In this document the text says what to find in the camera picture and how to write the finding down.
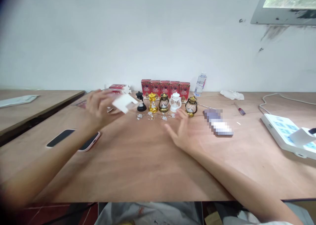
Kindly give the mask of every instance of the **window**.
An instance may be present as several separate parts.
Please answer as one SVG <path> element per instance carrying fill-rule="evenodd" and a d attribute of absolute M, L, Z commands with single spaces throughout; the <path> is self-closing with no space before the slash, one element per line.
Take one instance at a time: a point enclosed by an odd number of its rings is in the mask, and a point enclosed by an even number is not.
<path fill-rule="evenodd" d="M 316 0 L 260 0 L 250 23 L 316 25 Z"/>

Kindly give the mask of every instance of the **wooden table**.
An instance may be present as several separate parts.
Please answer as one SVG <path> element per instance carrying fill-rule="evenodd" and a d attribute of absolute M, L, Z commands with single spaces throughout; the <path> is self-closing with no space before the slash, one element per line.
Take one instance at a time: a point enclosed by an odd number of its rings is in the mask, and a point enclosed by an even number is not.
<path fill-rule="evenodd" d="M 0 90 L 0 100 L 25 95 L 40 95 L 33 102 L 0 108 L 0 136 L 26 122 L 83 96 L 85 91 Z"/>
<path fill-rule="evenodd" d="M 240 170 L 281 199 L 316 198 L 316 160 L 302 159 L 282 150 L 260 117 L 258 105 L 268 93 L 244 93 L 237 101 L 246 112 L 241 116 L 234 100 L 219 93 L 203 93 L 200 104 L 223 109 L 234 130 L 232 138 L 216 137 L 204 121 L 204 108 L 189 119 L 190 132 L 211 154 Z M 284 93 L 284 96 L 315 102 L 316 93 Z M 299 127 L 315 127 L 316 106 L 266 98 L 266 108 L 290 118 Z M 27 133 L 0 148 L 1 180 L 49 151 L 45 145 L 64 129 L 77 128 L 86 112 L 67 106 Z M 178 118 L 168 118 L 178 127 Z M 76 153 L 46 189 L 38 202 L 105 201 L 226 201 L 233 198 L 196 161 L 177 149 L 158 118 L 136 119 L 128 114 L 102 130 L 97 143 Z"/>

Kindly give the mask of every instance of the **red box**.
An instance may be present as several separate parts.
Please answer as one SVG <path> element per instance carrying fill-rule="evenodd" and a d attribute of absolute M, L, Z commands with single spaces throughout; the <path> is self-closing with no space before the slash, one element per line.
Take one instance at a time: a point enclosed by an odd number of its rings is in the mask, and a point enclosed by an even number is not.
<path fill-rule="evenodd" d="M 156 94 L 156 98 L 160 98 L 160 80 L 151 80 L 151 92 Z"/>
<path fill-rule="evenodd" d="M 160 81 L 160 94 L 166 93 L 168 96 L 170 94 L 170 81 L 161 80 Z"/>
<path fill-rule="evenodd" d="M 146 93 L 151 93 L 151 79 L 142 79 L 142 89 L 143 89 L 143 96 L 146 97 Z"/>
<path fill-rule="evenodd" d="M 113 90 L 113 93 L 122 93 L 123 90 L 129 89 L 128 85 L 125 84 L 112 84 L 109 86 L 110 89 L 117 89 Z"/>
<path fill-rule="evenodd" d="M 187 100 L 189 97 L 189 91 L 190 91 L 190 83 L 189 82 L 180 82 L 180 97 L 184 96 Z"/>
<path fill-rule="evenodd" d="M 179 93 L 179 81 L 170 81 L 170 93 L 169 93 L 169 98 L 171 95 L 175 92 Z"/>

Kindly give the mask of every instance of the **white cable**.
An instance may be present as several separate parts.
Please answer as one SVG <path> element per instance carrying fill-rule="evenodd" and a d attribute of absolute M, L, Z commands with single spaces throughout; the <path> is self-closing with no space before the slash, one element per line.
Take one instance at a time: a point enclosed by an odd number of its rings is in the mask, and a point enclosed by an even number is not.
<path fill-rule="evenodd" d="M 305 102 L 305 101 L 301 101 L 301 100 L 296 100 L 296 99 L 291 99 L 291 98 L 287 98 L 285 96 L 282 96 L 280 93 L 273 93 L 273 94 L 269 94 L 269 95 L 265 95 L 262 100 L 264 101 L 264 103 L 262 103 L 261 105 L 259 105 L 259 110 L 263 113 L 263 111 L 260 109 L 264 109 L 266 112 L 268 112 L 268 114 L 271 114 L 268 110 L 266 110 L 265 108 L 263 108 L 262 106 L 267 104 L 266 100 L 264 99 L 265 97 L 268 97 L 268 96 L 272 96 L 272 95 L 276 95 L 276 94 L 279 94 L 281 97 L 285 98 L 285 99 L 289 99 L 289 100 L 294 100 L 294 101 L 299 101 L 299 102 L 302 102 L 302 103 L 306 103 L 306 104 L 311 104 L 311 105 L 316 105 L 316 103 L 310 103 L 310 102 Z"/>

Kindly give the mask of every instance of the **plastic water bottle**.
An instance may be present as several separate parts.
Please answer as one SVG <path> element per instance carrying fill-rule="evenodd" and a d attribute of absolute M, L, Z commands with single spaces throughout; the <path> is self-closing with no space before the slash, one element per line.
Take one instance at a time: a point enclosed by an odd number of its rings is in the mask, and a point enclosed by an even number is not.
<path fill-rule="evenodd" d="M 194 95 L 196 97 L 200 97 L 202 95 L 202 91 L 206 82 L 206 73 L 202 72 L 201 75 L 197 79 L 197 85 L 195 87 Z"/>

